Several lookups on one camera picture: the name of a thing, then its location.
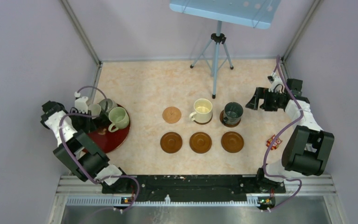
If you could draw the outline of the cream mug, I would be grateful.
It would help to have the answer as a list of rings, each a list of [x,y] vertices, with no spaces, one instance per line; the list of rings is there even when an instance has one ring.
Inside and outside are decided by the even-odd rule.
[[[189,114],[189,120],[203,123],[209,121],[213,116],[213,104],[205,98],[197,99],[193,104],[194,111]]]

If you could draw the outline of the dark grey cup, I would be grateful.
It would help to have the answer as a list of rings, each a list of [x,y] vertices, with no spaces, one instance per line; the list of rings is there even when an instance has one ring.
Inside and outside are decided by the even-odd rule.
[[[227,103],[223,110],[222,123],[227,126],[235,126],[239,124],[243,115],[243,108],[237,102]]]

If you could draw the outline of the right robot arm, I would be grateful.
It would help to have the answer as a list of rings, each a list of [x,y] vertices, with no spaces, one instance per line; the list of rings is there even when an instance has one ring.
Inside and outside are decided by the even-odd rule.
[[[272,86],[257,87],[246,108],[267,112],[283,109],[296,126],[282,154],[283,170],[320,176],[330,156],[334,135],[315,121],[309,99],[302,96],[302,80],[289,78],[284,83],[273,76],[268,76],[268,80]]]

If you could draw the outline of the light green mug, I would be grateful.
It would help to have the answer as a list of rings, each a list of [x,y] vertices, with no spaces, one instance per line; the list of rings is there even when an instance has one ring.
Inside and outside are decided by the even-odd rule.
[[[108,131],[111,133],[120,129],[125,129],[130,123],[129,115],[123,107],[115,107],[110,110],[108,119],[111,122]]]

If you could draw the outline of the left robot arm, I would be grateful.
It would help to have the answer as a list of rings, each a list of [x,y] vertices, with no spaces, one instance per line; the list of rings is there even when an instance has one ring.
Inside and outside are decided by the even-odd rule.
[[[53,153],[75,176],[83,182],[101,184],[104,190],[125,193],[130,189],[134,181],[121,168],[109,164],[102,143],[89,135],[106,126],[105,115],[92,119],[90,113],[68,112],[55,101],[46,102],[42,110],[42,125],[57,139]]]

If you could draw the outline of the light wooden coaster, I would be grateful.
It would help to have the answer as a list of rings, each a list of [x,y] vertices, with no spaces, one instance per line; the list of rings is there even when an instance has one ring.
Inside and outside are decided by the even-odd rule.
[[[174,106],[167,107],[163,110],[162,118],[168,124],[177,123],[181,119],[181,111]]]

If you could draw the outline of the white cup dark inside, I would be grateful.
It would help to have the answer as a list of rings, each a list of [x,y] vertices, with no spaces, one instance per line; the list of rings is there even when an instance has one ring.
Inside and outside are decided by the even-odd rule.
[[[95,119],[100,115],[102,108],[99,104],[91,104],[88,106],[88,110],[90,111],[92,118]]]

